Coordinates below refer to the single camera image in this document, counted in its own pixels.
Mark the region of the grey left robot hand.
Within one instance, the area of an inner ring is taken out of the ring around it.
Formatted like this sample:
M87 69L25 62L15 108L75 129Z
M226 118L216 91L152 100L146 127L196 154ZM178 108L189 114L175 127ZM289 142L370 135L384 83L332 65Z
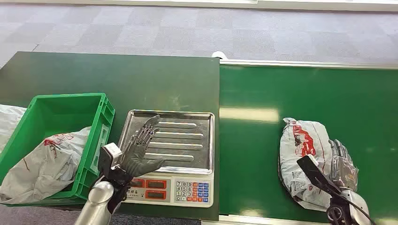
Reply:
M133 135L129 141L127 149L124 151L124 158L121 160L121 168L127 173L129 181L144 174L160 169L165 160L160 158L150 162L144 162L144 156L148 145L159 129L156 125L160 121L157 114L149 118L140 128L137 134Z

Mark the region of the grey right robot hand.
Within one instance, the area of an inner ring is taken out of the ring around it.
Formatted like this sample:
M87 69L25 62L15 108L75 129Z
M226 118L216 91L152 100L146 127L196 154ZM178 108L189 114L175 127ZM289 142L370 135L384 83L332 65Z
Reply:
M357 191L359 170L347 148L337 139L329 140L329 144L332 149L330 180L340 188Z

